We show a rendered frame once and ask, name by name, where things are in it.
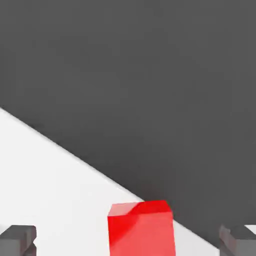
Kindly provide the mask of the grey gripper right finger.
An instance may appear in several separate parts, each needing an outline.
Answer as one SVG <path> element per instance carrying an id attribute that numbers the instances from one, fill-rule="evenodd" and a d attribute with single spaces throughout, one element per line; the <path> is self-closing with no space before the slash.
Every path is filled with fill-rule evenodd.
<path id="1" fill-rule="evenodd" d="M 256 256 L 256 234 L 244 225 L 221 225 L 219 239 L 219 256 Z"/>

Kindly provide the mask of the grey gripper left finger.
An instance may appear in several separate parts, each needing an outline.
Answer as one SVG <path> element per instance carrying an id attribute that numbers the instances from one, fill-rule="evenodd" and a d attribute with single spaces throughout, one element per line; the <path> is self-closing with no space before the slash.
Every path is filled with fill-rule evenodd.
<path id="1" fill-rule="evenodd" d="M 34 225 L 11 225 L 0 234 L 0 256 L 37 256 Z"/>

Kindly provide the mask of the small red cube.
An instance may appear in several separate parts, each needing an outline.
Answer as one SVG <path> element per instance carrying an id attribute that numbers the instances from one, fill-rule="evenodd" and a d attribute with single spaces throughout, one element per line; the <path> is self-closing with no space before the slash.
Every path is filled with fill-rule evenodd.
<path id="1" fill-rule="evenodd" d="M 109 256 L 176 256 L 173 213 L 165 200 L 115 203 L 107 222 Z"/>

